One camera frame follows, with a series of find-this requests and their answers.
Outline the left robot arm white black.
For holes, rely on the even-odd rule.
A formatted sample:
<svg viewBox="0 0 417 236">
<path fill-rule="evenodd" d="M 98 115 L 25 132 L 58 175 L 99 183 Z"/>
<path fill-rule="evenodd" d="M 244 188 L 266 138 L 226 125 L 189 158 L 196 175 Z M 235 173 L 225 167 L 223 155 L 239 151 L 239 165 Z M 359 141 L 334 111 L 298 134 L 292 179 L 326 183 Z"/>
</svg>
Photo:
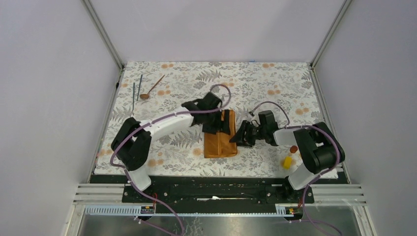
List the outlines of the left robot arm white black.
<svg viewBox="0 0 417 236">
<path fill-rule="evenodd" d="M 140 202 L 147 202 L 152 197 L 151 179 L 145 167 L 151 143 L 180 129 L 213 124 L 221 114 L 221 107 L 221 99 L 208 92 L 201 99 L 182 103 L 169 114 L 151 120 L 128 118 L 124 121 L 111 143 L 110 164 L 116 165 L 115 158 L 122 162 L 120 167 L 135 187 L 133 194 Z"/>
</svg>

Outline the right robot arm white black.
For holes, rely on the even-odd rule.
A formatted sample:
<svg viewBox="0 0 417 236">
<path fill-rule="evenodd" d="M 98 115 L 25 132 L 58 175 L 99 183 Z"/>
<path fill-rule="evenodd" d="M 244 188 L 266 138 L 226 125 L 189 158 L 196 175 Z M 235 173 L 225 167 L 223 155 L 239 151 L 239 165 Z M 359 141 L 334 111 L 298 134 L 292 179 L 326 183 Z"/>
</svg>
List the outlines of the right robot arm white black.
<svg viewBox="0 0 417 236">
<path fill-rule="evenodd" d="M 345 160 L 343 148 L 324 122 L 280 128 L 271 110 L 260 112 L 258 117 L 256 125 L 244 120 L 229 141 L 244 147 L 254 146 L 257 140 L 274 147 L 298 147 L 302 163 L 285 177 L 282 189 L 284 200 L 290 203 L 301 197 L 301 189 Z"/>
</svg>

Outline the orange cloth napkin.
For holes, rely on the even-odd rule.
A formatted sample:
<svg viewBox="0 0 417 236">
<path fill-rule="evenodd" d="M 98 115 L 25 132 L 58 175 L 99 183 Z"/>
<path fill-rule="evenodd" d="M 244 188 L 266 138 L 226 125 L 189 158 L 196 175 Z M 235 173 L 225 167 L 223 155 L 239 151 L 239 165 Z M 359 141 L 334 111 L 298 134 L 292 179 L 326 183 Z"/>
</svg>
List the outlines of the orange cloth napkin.
<svg viewBox="0 0 417 236">
<path fill-rule="evenodd" d="M 237 144 L 229 142 L 236 133 L 235 111 L 233 110 L 230 110 L 230 131 L 230 135 L 223 132 L 204 133 L 204 158 L 226 158 L 237 155 Z"/>
</svg>

